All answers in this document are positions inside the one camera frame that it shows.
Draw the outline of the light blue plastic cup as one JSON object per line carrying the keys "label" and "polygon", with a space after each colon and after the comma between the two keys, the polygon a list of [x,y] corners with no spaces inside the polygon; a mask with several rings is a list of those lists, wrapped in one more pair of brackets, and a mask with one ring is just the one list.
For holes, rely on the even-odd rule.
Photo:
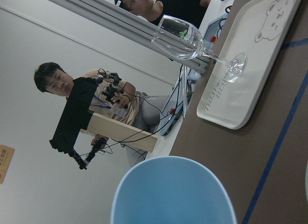
{"label": "light blue plastic cup", "polygon": [[112,224],[235,224],[231,200],[214,173],[183,157],[143,161],[122,178]]}

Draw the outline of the seated operator person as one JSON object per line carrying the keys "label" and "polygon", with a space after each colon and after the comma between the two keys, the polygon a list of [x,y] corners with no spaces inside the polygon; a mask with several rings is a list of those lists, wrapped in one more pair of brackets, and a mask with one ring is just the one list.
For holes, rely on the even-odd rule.
{"label": "seated operator person", "polygon": [[[41,64],[34,73],[34,82],[41,92],[68,98],[74,86],[73,78],[57,63]],[[160,114],[168,96],[150,96],[139,92],[128,81],[118,80],[118,87],[111,98],[104,95],[115,78],[103,79],[96,89],[90,110],[145,132],[153,132],[160,123]]]}

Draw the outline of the clear wine glass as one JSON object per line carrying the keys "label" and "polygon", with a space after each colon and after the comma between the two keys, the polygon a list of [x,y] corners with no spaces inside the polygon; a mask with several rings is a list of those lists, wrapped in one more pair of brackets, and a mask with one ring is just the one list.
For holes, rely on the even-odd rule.
{"label": "clear wine glass", "polygon": [[227,60],[212,53],[205,45],[198,28],[179,18],[163,15],[154,33],[151,43],[167,55],[180,60],[191,60],[205,56],[223,64],[227,70],[225,79],[236,81],[246,67],[247,55],[239,53]]}

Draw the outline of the blue teach pendant tablet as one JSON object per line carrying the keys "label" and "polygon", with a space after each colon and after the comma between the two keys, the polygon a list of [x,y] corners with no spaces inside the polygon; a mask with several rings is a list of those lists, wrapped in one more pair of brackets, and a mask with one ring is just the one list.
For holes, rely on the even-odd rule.
{"label": "blue teach pendant tablet", "polygon": [[208,50],[211,50],[214,44],[217,42],[228,16],[229,14],[225,13],[208,24],[203,36],[204,46]]}

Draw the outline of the person in black shirt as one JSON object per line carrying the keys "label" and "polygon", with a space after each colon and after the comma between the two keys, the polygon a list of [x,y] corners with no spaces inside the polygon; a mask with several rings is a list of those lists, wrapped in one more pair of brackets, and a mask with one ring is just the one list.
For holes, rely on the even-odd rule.
{"label": "person in black shirt", "polygon": [[115,5],[159,25],[164,15],[179,18],[199,28],[211,0],[114,0]]}

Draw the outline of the cream bear tray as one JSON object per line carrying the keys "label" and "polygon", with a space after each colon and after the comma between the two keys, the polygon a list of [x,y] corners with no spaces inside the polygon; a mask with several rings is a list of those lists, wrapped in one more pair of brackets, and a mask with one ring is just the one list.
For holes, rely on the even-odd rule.
{"label": "cream bear tray", "polygon": [[199,118],[233,130],[248,122],[300,2],[252,0],[241,8],[220,54],[232,59],[245,53],[246,67],[228,83],[225,66],[215,64],[197,106]]}

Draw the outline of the aluminium frame post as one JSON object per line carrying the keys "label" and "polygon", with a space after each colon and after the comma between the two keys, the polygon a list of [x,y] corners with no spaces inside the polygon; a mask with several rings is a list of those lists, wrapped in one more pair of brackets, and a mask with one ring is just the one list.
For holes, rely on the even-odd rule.
{"label": "aluminium frame post", "polygon": [[172,59],[182,65],[205,73],[208,60],[197,57],[192,60],[180,60],[168,56],[151,44],[157,26],[141,19],[105,0],[48,0],[88,20],[93,21],[125,38],[130,39],[165,58]]}

